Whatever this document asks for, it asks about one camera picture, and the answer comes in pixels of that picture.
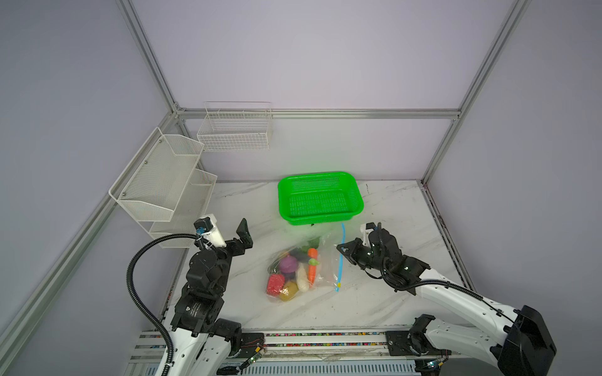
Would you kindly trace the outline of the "dark toy eggplant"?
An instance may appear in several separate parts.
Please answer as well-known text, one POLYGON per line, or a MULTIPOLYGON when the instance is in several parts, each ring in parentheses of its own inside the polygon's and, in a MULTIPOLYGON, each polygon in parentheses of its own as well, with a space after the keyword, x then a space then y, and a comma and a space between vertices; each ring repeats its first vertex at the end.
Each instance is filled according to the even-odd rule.
POLYGON ((307 249, 304 248, 293 248, 288 251, 288 254, 293 257, 298 263, 309 263, 312 259, 311 256, 307 254, 307 249))

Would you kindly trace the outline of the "clear zip top bag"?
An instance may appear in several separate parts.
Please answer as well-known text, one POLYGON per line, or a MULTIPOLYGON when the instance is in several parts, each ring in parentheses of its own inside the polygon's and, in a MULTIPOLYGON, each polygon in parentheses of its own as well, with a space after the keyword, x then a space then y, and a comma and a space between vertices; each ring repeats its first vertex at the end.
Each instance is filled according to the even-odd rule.
MULTIPOLYGON (((342 291, 342 279, 344 271, 343 256, 337 251, 336 246, 338 244, 342 244, 347 239, 348 236, 346 225, 341 223, 340 225, 329 226, 326 228, 325 232, 316 234, 293 245, 292 247, 288 247, 276 253, 267 268, 265 293, 268 299, 273 302, 283 302, 278 296, 274 297, 267 294, 267 282, 271 274, 282 274, 278 269, 279 262, 281 259, 286 257, 288 255, 288 251, 293 248, 304 248, 307 250, 309 248, 316 248, 318 250, 319 261, 314 285, 310 287, 308 292, 303 293, 299 291, 294 298, 301 295, 306 295, 312 291, 317 291, 320 288, 330 288, 335 292, 342 291)), ((303 264, 305 270, 308 271, 308 263, 303 264)), ((296 282, 296 273, 282 275, 285 277, 286 282, 289 280, 294 280, 294 282, 296 282)))

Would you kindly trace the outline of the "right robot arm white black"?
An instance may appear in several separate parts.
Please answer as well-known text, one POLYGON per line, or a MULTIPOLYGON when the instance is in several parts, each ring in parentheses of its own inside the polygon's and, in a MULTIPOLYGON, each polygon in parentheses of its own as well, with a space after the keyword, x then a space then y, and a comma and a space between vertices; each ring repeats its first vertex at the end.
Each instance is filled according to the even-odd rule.
POLYGON ((395 236, 370 222, 362 238, 338 244, 337 251, 396 292, 429 300, 468 322, 448 324, 431 314, 415 318, 403 337, 390 333, 391 349, 414 356, 449 350, 496 367, 504 375, 548 374, 557 348, 539 311, 515 309, 457 285, 424 261, 402 252, 395 236))

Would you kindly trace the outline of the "white toy radish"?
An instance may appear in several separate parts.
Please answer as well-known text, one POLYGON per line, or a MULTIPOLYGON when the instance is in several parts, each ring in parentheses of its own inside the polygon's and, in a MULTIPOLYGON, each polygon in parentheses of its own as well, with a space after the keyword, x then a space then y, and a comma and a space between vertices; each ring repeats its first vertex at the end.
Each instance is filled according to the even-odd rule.
POLYGON ((300 292, 308 292, 310 290, 310 282, 304 264, 300 263, 296 270, 296 284, 300 292))

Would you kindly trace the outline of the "orange toy carrot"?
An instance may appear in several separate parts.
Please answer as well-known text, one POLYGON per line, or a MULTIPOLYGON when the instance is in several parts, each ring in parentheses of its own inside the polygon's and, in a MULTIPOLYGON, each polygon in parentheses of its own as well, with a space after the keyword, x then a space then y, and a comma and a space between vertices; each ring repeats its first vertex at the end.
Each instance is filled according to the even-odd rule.
POLYGON ((318 250, 316 248, 309 248, 307 251, 307 255, 310 257, 310 260, 308 262, 307 277, 310 286, 312 287, 314 285, 319 266, 318 250))

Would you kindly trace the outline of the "purple toy turnip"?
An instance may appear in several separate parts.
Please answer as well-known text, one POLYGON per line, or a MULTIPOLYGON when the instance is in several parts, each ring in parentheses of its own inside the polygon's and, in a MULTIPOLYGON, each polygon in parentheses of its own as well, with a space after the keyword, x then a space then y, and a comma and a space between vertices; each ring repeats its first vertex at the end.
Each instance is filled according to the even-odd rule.
POLYGON ((298 266, 298 260, 292 255, 287 255, 279 262, 278 269, 282 274, 294 274, 298 266))

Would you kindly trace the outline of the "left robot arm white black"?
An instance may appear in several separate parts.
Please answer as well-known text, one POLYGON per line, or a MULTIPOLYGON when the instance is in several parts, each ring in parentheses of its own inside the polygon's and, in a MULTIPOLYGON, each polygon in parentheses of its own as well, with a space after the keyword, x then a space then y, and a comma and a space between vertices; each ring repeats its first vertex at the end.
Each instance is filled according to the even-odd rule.
POLYGON ((242 328, 235 321, 219 318, 230 276, 232 260, 253 246, 246 219, 236 238, 224 240, 212 216, 194 223, 194 246, 188 272, 175 304, 167 349, 161 365, 168 375, 218 375, 220 366, 241 350, 242 328))

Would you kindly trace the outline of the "yellow toy potato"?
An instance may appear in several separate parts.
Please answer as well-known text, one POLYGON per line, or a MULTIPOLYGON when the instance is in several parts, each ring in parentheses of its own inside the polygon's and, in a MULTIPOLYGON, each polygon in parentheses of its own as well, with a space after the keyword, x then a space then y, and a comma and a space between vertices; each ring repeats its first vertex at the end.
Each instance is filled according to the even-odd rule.
POLYGON ((283 302, 288 302, 288 301, 292 300, 298 292, 299 292, 299 288, 298 288, 297 283, 294 282, 294 280, 289 280, 282 287, 278 297, 283 302))

